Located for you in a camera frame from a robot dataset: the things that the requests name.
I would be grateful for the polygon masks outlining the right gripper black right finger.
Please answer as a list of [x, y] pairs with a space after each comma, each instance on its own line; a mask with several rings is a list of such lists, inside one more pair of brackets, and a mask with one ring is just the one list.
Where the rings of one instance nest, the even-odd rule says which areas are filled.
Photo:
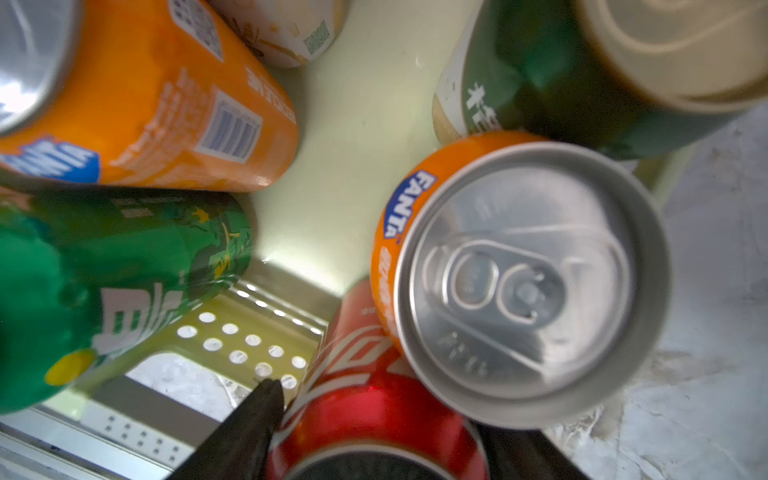
[[509, 430], [476, 424], [495, 480], [588, 480], [540, 430]]

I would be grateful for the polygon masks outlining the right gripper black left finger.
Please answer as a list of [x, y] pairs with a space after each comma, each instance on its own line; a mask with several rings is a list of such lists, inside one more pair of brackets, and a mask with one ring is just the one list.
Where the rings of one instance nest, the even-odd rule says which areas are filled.
[[269, 444], [283, 415], [282, 384], [262, 381], [168, 479], [263, 479]]

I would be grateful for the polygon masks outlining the red cola can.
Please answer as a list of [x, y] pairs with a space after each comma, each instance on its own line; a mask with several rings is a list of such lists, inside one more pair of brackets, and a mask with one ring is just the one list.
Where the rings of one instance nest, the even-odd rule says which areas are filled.
[[369, 279], [340, 308], [274, 432], [268, 479], [487, 479], [476, 428], [384, 332]]

